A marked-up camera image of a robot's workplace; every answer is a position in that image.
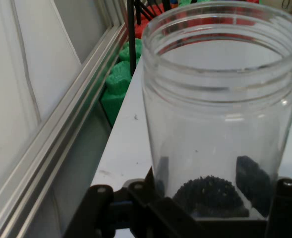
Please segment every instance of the green foam block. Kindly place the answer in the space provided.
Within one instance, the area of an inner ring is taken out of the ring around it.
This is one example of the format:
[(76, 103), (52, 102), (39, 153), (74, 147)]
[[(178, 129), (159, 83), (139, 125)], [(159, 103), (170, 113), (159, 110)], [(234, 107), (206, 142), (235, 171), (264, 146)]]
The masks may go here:
[[(141, 40), (140, 39), (135, 39), (136, 42), (136, 59), (140, 58), (141, 56)], [(123, 49), (119, 53), (119, 58), (121, 61), (129, 61), (129, 43), (126, 42), (123, 46)]]
[(125, 95), (126, 93), (120, 95), (113, 95), (110, 94), (107, 89), (102, 96), (101, 100), (102, 105), (112, 126), (116, 121), (117, 115), (119, 113), (122, 102), (125, 98)]
[(111, 69), (106, 79), (106, 86), (110, 94), (120, 95), (127, 91), (131, 81), (129, 62), (123, 61)]

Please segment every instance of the red object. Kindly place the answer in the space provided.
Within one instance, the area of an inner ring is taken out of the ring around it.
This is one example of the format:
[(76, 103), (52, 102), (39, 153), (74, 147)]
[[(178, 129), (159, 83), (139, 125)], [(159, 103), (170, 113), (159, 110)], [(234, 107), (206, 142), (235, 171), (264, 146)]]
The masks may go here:
[[(157, 16), (161, 14), (160, 10), (157, 8), (156, 5), (152, 5), (152, 8), (154, 9), (155, 13)], [(162, 4), (159, 5), (159, 8), (161, 9), (162, 12), (164, 12), (164, 7)], [(149, 11), (153, 13), (152, 9), (150, 6), (148, 6)], [(135, 24), (135, 37), (141, 39), (142, 32), (146, 25), (148, 24), (148, 20), (145, 18), (144, 15), (141, 15), (141, 25)]]

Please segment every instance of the glass jar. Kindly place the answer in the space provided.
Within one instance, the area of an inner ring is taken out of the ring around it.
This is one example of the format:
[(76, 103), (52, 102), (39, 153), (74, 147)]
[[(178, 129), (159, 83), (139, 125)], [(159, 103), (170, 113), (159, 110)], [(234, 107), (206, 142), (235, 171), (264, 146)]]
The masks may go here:
[(266, 219), (292, 122), (292, 16), (217, 1), (143, 32), (156, 189), (198, 219)]

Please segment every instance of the white surface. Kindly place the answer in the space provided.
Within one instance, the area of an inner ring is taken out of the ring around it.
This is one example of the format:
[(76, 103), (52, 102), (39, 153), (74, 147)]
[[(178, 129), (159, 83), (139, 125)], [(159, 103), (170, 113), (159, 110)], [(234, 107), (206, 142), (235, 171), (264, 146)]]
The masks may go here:
[[(100, 164), (92, 181), (119, 190), (129, 179), (145, 178), (151, 166), (151, 152), (141, 91), (142, 59), (127, 91)], [(292, 178), (292, 128), (279, 175)], [(128, 230), (117, 238), (133, 237)]]
[(81, 63), (51, 0), (14, 0), (30, 81), (41, 119), (47, 119), (75, 80)]

